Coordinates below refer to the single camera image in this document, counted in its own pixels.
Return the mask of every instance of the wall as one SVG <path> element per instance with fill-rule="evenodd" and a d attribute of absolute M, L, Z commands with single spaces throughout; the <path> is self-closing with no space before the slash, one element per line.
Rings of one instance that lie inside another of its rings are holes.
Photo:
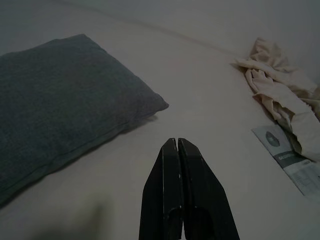
<path fill-rule="evenodd" d="M 317 0 L 67 0 L 177 32 L 247 57 L 257 37 L 277 42 L 320 83 Z"/>

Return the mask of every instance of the crumpled cloth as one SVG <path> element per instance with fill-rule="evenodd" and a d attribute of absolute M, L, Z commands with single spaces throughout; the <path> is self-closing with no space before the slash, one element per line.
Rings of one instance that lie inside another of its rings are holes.
<path fill-rule="evenodd" d="M 245 77 L 273 118 L 288 132 L 294 150 L 320 162 L 320 88 L 304 72 L 289 64 L 283 51 L 258 38 L 248 60 Z"/>

